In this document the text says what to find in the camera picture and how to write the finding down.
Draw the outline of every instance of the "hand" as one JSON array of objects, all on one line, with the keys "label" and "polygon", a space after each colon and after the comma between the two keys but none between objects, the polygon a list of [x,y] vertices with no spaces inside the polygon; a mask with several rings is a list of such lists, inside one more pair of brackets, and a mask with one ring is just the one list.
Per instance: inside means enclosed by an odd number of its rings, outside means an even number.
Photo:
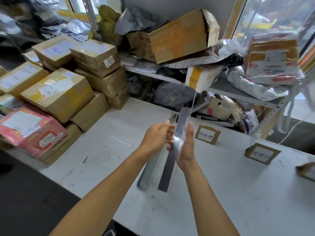
[{"label": "hand", "polygon": [[180,153],[179,159],[177,159],[177,164],[179,168],[185,172],[188,167],[191,166],[191,164],[195,163],[195,154],[194,154],[194,147],[195,147],[195,141],[194,141],[194,127],[193,123],[190,122],[187,127],[186,131],[186,141],[183,145],[183,148]]},{"label": "hand", "polygon": [[151,160],[164,146],[165,143],[172,144],[175,125],[169,120],[152,125],[144,135],[138,149],[146,155],[146,161]]}]

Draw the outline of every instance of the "left hand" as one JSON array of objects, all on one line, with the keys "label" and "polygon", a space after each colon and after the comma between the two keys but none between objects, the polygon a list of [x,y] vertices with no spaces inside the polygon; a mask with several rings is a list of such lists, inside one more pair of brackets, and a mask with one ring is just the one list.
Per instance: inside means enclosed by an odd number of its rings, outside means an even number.
[{"label": "left hand", "polygon": [[164,146],[165,143],[172,144],[175,125],[170,124],[169,120],[152,125],[144,135],[139,146],[146,154],[146,161],[151,160]]}]

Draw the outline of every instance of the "sticker with 0337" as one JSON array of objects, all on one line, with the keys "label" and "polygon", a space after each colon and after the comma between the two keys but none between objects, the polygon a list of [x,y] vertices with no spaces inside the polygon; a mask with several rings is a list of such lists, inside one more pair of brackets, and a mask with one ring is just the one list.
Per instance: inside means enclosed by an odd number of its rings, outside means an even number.
[{"label": "sticker with 0337", "polygon": [[110,67],[113,63],[115,63],[115,60],[112,55],[104,60],[104,64],[106,65],[106,68]]},{"label": "sticker with 0337", "polygon": [[49,143],[51,143],[54,139],[56,138],[56,136],[54,136],[52,133],[48,134],[47,136],[45,136],[42,140],[39,141],[39,146],[40,147],[44,147],[47,146]]}]

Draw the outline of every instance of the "red box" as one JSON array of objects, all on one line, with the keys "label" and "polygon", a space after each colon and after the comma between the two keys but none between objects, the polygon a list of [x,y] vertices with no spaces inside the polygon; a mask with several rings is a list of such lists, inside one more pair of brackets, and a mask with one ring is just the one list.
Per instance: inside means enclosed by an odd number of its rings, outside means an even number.
[{"label": "red box", "polygon": [[7,142],[39,158],[68,133],[52,116],[26,104],[0,119],[0,134]]}]

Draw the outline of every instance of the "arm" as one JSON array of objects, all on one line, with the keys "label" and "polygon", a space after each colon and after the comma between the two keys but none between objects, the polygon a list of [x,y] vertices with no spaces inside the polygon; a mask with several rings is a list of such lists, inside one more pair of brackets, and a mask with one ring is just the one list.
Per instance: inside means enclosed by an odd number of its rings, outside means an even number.
[{"label": "arm", "polygon": [[145,163],[162,149],[164,143],[171,143],[174,127],[169,121],[151,126],[140,146],[84,196],[50,236],[102,235]]},{"label": "arm", "polygon": [[194,145],[194,129],[190,122],[178,166],[186,178],[198,235],[239,236],[195,160]]}]

